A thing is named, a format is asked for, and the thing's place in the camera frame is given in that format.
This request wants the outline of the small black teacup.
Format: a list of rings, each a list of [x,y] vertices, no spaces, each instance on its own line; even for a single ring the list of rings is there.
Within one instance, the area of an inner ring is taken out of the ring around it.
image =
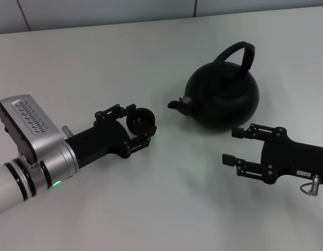
[[[126,119],[128,130],[136,136],[153,136],[157,130],[154,113],[147,108],[137,108]]]

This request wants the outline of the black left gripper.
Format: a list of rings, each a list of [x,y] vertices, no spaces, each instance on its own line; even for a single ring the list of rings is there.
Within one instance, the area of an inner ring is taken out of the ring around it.
[[[95,113],[93,127],[65,140],[73,150],[79,167],[84,167],[107,154],[128,158],[131,154],[149,146],[151,137],[155,135],[156,126],[129,128],[129,131],[135,135],[131,139],[120,122],[101,124],[128,116],[135,111],[136,107],[135,104],[127,107],[116,104],[104,111],[98,111]]]

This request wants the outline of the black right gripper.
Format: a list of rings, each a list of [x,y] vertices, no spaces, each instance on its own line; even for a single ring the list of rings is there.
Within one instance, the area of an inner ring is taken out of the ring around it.
[[[233,155],[223,154],[222,163],[236,167],[236,174],[272,185],[284,175],[311,180],[320,177],[323,185],[323,147],[299,143],[291,140],[286,132],[259,124],[244,128],[233,128],[231,136],[239,139],[264,141],[261,164],[245,161]]]

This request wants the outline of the black round teapot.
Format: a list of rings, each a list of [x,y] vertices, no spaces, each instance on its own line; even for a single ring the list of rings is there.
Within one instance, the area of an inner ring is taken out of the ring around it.
[[[250,73],[254,45],[241,41],[216,59],[198,68],[188,79],[183,97],[168,103],[200,125],[224,131],[247,122],[260,99],[259,87]]]

